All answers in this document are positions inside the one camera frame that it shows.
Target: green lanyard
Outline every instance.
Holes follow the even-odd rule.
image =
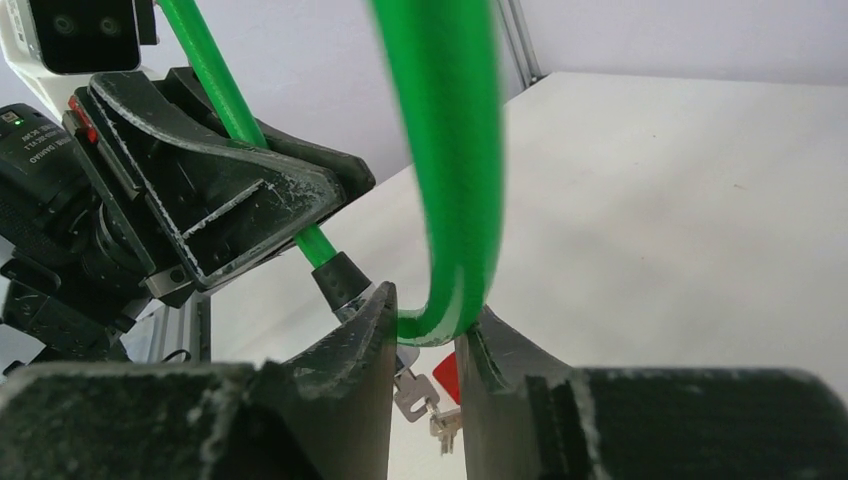
[[[194,0],[160,0],[234,139],[267,147]],[[430,296],[401,311],[398,342],[437,346],[477,319],[503,223],[503,151],[488,0],[372,0],[406,122],[431,252]],[[317,226],[295,241],[314,267],[336,251]]]

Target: camera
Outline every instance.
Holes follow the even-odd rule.
[[[135,70],[156,43],[152,0],[7,0],[19,49],[58,75]]]

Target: camera lens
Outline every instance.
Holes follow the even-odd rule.
[[[100,31],[110,37],[116,37],[121,33],[121,24],[112,17],[100,20]]]
[[[68,15],[56,15],[53,17],[53,28],[55,28],[60,35],[64,35],[66,37],[70,37],[77,33],[77,23]]]

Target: white table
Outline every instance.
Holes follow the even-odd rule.
[[[848,398],[848,88],[555,74],[507,121],[504,320],[573,365],[791,365]],[[423,303],[411,169],[325,231]],[[214,357],[285,360],[335,327],[309,272],[290,251],[216,294]],[[461,437],[439,458],[427,430],[394,416],[389,478],[465,478]]]

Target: white tabletop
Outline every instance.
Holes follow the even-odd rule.
[[[847,88],[560,73],[509,102],[507,139],[506,322],[572,365],[795,366],[848,398]],[[324,230],[423,304],[411,169]],[[309,272],[293,250],[216,294],[213,357],[285,360],[328,333]],[[465,478],[461,438],[439,458],[426,420],[392,433],[389,478]]]

